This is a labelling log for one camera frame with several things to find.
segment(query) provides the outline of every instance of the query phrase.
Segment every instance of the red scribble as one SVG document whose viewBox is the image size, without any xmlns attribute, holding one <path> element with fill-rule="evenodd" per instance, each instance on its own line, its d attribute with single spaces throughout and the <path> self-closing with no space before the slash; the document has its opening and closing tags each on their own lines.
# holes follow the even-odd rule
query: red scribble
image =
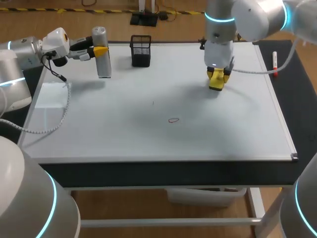
<svg viewBox="0 0 317 238">
<path fill-rule="evenodd" d="M 168 120 L 169 123 L 174 123 L 174 122 L 177 122 L 179 121 L 179 118 L 171 118 Z"/>
</svg>

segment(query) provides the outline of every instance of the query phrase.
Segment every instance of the cable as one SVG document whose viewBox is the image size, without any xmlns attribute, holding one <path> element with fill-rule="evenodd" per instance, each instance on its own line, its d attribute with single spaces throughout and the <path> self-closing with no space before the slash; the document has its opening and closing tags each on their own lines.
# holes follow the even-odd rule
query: cable
<svg viewBox="0 0 317 238">
<path fill-rule="evenodd" d="M 234 68 L 234 69 L 232 69 L 232 71 L 239 72 L 239 73 L 249 73 L 249 74 L 272 74 L 275 72 L 279 72 L 279 71 L 283 70 L 284 68 L 286 68 L 287 65 L 289 64 L 289 62 L 291 61 L 291 59 L 295 53 L 296 45 L 298 44 L 299 40 L 300 40 L 299 38 L 295 39 L 285 63 L 278 69 L 270 70 L 270 71 L 266 71 L 266 72 L 256 72 L 256 71 L 247 71 L 247 70 L 240 70 L 240 69 Z"/>
<path fill-rule="evenodd" d="M 56 131 L 58 128 L 60 128 L 60 126 L 63 124 L 64 122 L 64 119 L 67 115 L 67 112 L 68 112 L 68 108 L 69 108 L 69 102 L 70 102 L 70 97 L 71 97 L 71 90 L 70 90 L 70 85 L 69 83 L 66 83 L 66 86 L 67 86 L 67 89 L 68 89 L 68 97 L 67 97 L 67 104 L 66 104 L 66 108 L 65 108 L 65 111 L 64 111 L 64 115 L 62 117 L 62 119 L 60 120 L 59 124 L 54 127 L 54 128 L 51 128 L 49 130 L 42 130 L 42 131 L 36 131 L 36 130 L 29 130 L 29 129 L 26 129 L 26 128 L 23 128 L 23 127 L 20 127 L 12 122 L 10 122 L 9 120 L 4 120 L 4 119 L 0 119 L 0 122 L 3 122 L 3 123 L 6 123 L 12 127 L 14 127 L 15 129 L 18 129 L 22 132 L 27 132 L 27 133 L 31 133 L 31 134 L 46 134 L 46 133 L 51 133 L 53 131 Z"/>
<path fill-rule="evenodd" d="M 44 57 L 47 57 L 47 59 L 48 59 L 48 61 L 49 61 L 49 66 L 50 66 L 50 67 L 47 67 L 47 66 L 45 65 L 45 63 L 43 62 L 43 58 L 44 58 Z M 67 112 L 68 112 L 69 103 L 70 103 L 70 98 L 71 98 L 71 90 L 70 90 L 70 85 L 69 85 L 69 83 L 66 82 L 66 78 L 65 78 L 63 75 L 58 74 L 58 73 L 56 73 L 55 71 L 52 70 L 52 67 L 51 67 L 51 58 L 52 58 L 52 54 L 51 54 L 51 53 L 45 53 L 45 54 L 42 55 L 42 57 L 41 57 L 41 63 L 43 64 L 43 66 L 44 66 L 45 68 L 47 68 L 47 69 L 52 73 L 52 75 L 54 75 L 54 76 L 60 78 L 63 82 L 65 82 L 66 87 L 67 87 L 67 91 L 68 91 L 67 104 L 66 104 L 66 107 L 65 107 L 65 111 L 64 111 L 63 117 L 62 117 L 62 119 L 60 120 L 59 124 L 58 124 L 56 127 L 51 128 L 51 129 L 49 129 L 49 130 L 36 131 L 36 130 L 29 130 L 29 129 L 20 127 L 20 126 L 18 126 L 18 125 L 16 125 L 16 124 L 10 122 L 9 120 L 0 119 L 0 122 L 6 123 L 6 124 L 8 124 L 8 125 L 10 125 L 10 126 L 12 126 L 12 127 L 14 127 L 14 128 L 16 128 L 16 129 L 22 131 L 22 132 L 27 132 L 27 133 L 31 133 L 31 134 L 46 134 L 46 133 L 52 133 L 53 131 L 56 131 L 58 128 L 60 128 L 60 126 L 63 124 L 64 119 L 65 119 L 65 117 L 66 117 L 66 115 L 67 115 Z"/>
<path fill-rule="evenodd" d="M 6 97 L 6 95 L 5 95 L 5 92 L 4 92 L 4 90 L 2 89 L 1 86 L 0 86 L 0 91 L 2 92 L 3 97 L 4 97 L 4 108 L 3 108 L 3 111 L 2 111 L 1 114 L 0 114 L 0 118 L 1 118 L 1 117 L 3 116 L 3 114 L 5 113 L 6 108 L 7 108 L 7 106 L 8 106 L 8 99 L 7 99 L 7 97 Z"/>
<path fill-rule="evenodd" d="M 161 14 L 164 15 L 164 13 L 166 13 L 167 18 L 164 17 L 164 16 L 162 16 L 162 18 L 160 18 L 160 19 L 166 20 L 166 21 L 168 21 L 168 22 L 175 21 L 175 19 L 177 18 L 177 10 L 176 10 L 175 8 L 173 8 L 173 7 L 166 6 L 166 5 L 164 4 L 164 0 L 162 0 L 161 5 L 162 5 L 163 7 L 165 7 L 165 8 L 172 9 L 173 11 L 175 11 L 175 17 L 174 17 L 174 19 L 172 19 L 172 20 L 169 21 L 169 20 L 168 20 L 168 16 L 167 16 L 167 12 L 166 12 L 166 11 L 161 11 L 161 12 L 159 12 L 159 14 L 161 13 Z"/>
<path fill-rule="evenodd" d="M 92 4 L 84 4 L 84 0 L 81 0 L 82 6 L 93 6 L 93 5 L 96 5 L 96 3 L 97 3 L 97 0 L 95 0 Z"/>
<path fill-rule="evenodd" d="M 159 13 L 159 5 L 158 5 L 157 1 L 155 1 L 155 6 L 158 7 L 158 10 L 154 14 L 157 14 L 157 13 Z"/>
</svg>

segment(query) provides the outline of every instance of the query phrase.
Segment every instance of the black stand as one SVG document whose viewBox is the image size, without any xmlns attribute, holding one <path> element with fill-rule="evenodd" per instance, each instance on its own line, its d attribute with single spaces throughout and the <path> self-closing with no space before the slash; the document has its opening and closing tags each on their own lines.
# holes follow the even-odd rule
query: black stand
<svg viewBox="0 0 317 238">
<path fill-rule="evenodd" d="M 133 13 L 130 25 L 137 25 L 137 26 L 153 26 L 156 27 L 158 22 L 158 15 L 154 13 L 148 12 L 138 12 Z"/>
</svg>

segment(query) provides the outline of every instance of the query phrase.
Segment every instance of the glowing blue ring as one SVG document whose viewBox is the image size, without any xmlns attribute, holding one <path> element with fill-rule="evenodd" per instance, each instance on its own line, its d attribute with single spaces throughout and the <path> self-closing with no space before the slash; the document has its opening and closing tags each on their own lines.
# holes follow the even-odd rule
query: glowing blue ring
<svg viewBox="0 0 317 238">
<path fill-rule="evenodd" d="M 299 203 L 298 203 L 298 199 L 297 199 L 297 185 L 298 185 L 298 181 L 296 182 L 296 187 L 295 187 L 295 201 L 296 201 L 296 206 L 297 206 L 297 209 L 299 211 L 299 214 L 301 215 L 304 223 L 306 224 L 306 226 L 309 228 L 309 230 L 311 230 L 311 232 L 317 237 L 317 232 L 315 232 L 315 230 L 311 227 L 311 225 L 309 225 L 308 221 L 306 220 L 306 218 L 304 217 L 304 214 L 302 213 L 302 210 L 299 206 Z"/>
<path fill-rule="evenodd" d="M 53 206 L 52 206 L 52 209 L 51 209 L 51 212 L 50 212 L 50 215 L 48 217 L 48 220 L 46 221 L 45 225 L 43 226 L 43 228 L 41 229 L 40 233 L 35 237 L 35 238 L 40 238 L 45 230 L 47 229 L 47 227 L 49 226 L 51 220 L 52 220 L 52 217 L 53 217 L 53 214 L 54 214 L 54 211 L 55 211 L 55 208 L 56 208 L 56 201 L 57 201 L 57 191 L 56 191 L 56 185 L 55 185 L 55 182 L 53 180 L 53 178 L 49 175 L 51 181 L 52 181 L 52 184 L 53 184 L 53 189 L 54 189 L 54 199 L 53 199 Z"/>
<path fill-rule="evenodd" d="M 284 29 L 284 27 L 286 26 L 287 20 L 288 20 L 288 14 L 287 14 L 287 9 L 286 9 L 285 3 L 283 3 L 283 9 L 284 9 L 284 14 L 285 14 L 285 20 L 284 20 L 284 24 L 283 24 L 281 30 Z"/>
<path fill-rule="evenodd" d="M 11 80 L 11 81 L 8 81 L 8 82 L 0 83 L 0 87 L 1 86 L 7 86 L 8 84 L 16 83 L 16 82 L 19 82 L 19 81 L 22 81 L 22 80 L 25 80 L 25 78 L 23 77 L 23 78 L 18 78 L 18 79 Z"/>
<path fill-rule="evenodd" d="M 220 23 L 234 21 L 234 18 L 231 18 L 231 19 L 224 19 L 224 20 L 221 20 L 221 19 L 215 19 L 215 18 L 212 18 L 212 17 L 208 16 L 206 12 L 205 12 L 205 17 L 206 17 L 208 20 L 210 20 L 210 21 L 220 22 Z"/>
</svg>

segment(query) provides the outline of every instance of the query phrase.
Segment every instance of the yellow black tape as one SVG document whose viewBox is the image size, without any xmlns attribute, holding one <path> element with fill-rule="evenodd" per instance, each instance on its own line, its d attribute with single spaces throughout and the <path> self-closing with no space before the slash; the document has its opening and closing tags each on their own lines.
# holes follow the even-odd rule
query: yellow black tape
<svg viewBox="0 0 317 238">
<path fill-rule="evenodd" d="M 90 9 L 72 9 L 72 8 L 0 8 L 0 11 L 55 11 L 57 13 L 63 12 L 89 12 L 89 13 L 135 13 L 136 10 L 90 10 Z M 168 14 L 175 14 L 175 11 L 166 11 Z M 200 15 L 204 14 L 204 11 L 176 11 L 176 14 L 181 15 Z"/>
</svg>

